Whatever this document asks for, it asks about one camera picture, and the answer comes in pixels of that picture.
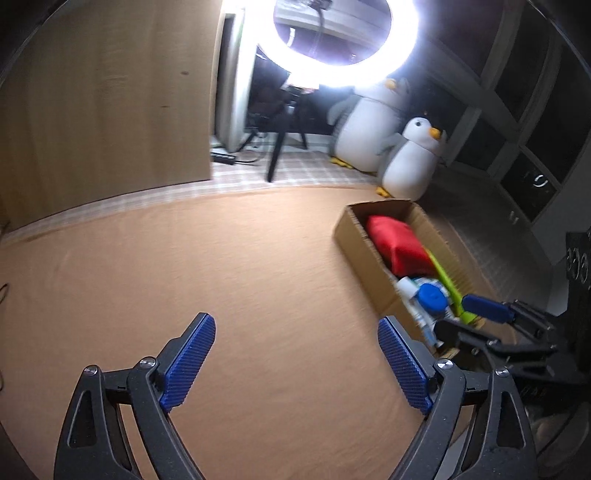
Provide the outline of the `blue round case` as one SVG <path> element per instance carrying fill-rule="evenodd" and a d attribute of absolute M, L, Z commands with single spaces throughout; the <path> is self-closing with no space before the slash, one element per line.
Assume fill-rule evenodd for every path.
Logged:
<path fill-rule="evenodd" d="M 444 316 L 449 307 L 448 299 L 440 288 L 433 284 L 422 284 L 416 295 L 418 303 L 433 317 Z"/>

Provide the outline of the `patterned tissue pack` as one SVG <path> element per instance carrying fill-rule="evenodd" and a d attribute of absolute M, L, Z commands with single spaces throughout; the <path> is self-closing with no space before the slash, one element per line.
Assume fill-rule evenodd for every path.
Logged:
<path fill-rule="evenodd" d="M 442 319 L 454 319 L 450 295 L 443 284 L 435 279 L 403 277 L 399 281 L 406 306 L 418 324 L 429 346 L 439 348 L 443 343 L 435 334 L 435 325 Z"/>

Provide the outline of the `small white bottle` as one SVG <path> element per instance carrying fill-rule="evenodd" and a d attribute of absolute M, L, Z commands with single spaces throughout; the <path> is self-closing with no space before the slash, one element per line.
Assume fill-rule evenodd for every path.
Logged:
<path fill-rule="evenodd" d="M 423 315 L 425 310 L 418 301 L 419 287 L 409 277 L 403 277 L 396 283 L 396 289 L 403 303 L 413 315 Z"/>

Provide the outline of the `small penguin plush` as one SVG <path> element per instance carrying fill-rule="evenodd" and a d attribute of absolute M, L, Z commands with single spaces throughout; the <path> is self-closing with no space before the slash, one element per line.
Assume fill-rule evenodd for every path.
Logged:
<path fill-rule="evenodd" d="M 419 200 L 426 192 L 448 135 L 424 117 L 412 118 L 401 133 L 384 139 L 376 192 L 384 198 Z"/>

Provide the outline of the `black power strip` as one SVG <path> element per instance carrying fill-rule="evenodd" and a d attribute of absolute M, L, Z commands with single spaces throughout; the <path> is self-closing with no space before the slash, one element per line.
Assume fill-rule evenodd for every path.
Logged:
<path fill-rule="evenodd" d="M 211 152 L 211 161 L 219 164 L 235 165 L 236 157 L 235 155 Z"/>

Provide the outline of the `wooden wardrobe panel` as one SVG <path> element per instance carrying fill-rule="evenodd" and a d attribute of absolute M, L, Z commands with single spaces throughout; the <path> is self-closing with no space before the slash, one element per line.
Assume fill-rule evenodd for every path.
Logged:
<path fill-rule="evenodd" d="M 218 1 L 68 1 L 1 86 L 1 209 L 12 228 L 211 178 Z"/>

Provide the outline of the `cardboard box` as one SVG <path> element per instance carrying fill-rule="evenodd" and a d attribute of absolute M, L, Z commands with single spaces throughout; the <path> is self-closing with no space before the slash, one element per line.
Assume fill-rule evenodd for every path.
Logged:
<path fill-rule="evenodd" d="M 497 297 L 472 254 L 443 217 L 430 215 L 420 205 L 408 200 L 356 203 L 346 206 L 335 226 L 334 238 L 380 318 L 394 315 L 413 339 L 425 340 L 419 325 L 394 289 L 393 274 L 370 240 L 367 223 L 372 215 L 384 215 L 408 224 L 423 246 L 434 254 L 461 294 Z"/>

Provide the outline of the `green tube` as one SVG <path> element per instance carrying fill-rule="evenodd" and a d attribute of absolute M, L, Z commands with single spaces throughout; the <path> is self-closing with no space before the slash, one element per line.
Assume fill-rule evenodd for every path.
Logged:
<path fill-rule="evenodd" d="M 456 285 L 452 281 L 451 277 L 448 275 L 446 270 L 437 260 L 435 255 L 429 250 L 426 250 L 428 256 L 430 257 L 435 269 L 437 270 L 439 280 L 447 289 L 450 295 L 451 303 L 453 305 L 452 309 L 457 314 L 457 317 L 460 321 L 466 325 L 473 324 L 477 320 L 477 316 L 473 313 L 467 312 L 464 307 L 462 306 L 462 299 L 463 296 L 461 295 L 460 291 L 457 289 Z"/>

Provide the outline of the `large penguin plush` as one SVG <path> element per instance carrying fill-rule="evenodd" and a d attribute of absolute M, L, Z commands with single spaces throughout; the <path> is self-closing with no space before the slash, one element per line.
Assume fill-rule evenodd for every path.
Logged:
<path fill-rule="evenodd" d="M 327 123 L 332 126 L 329 156 L 341 167 L 376 173 L 379 144 L 398 133 L 411 102 L 411 84 L 403 77 L 358 88 L 332 105 Z"/>

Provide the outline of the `red cloth pouch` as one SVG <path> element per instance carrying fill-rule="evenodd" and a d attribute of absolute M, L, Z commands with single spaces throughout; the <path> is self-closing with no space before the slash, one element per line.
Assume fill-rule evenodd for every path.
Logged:
<path fill-rule="evenodd" d="M 370 215 L 367 232 L 396 277 L 436 276 L 433 261 L 407 223 L 384 215 Z"/>

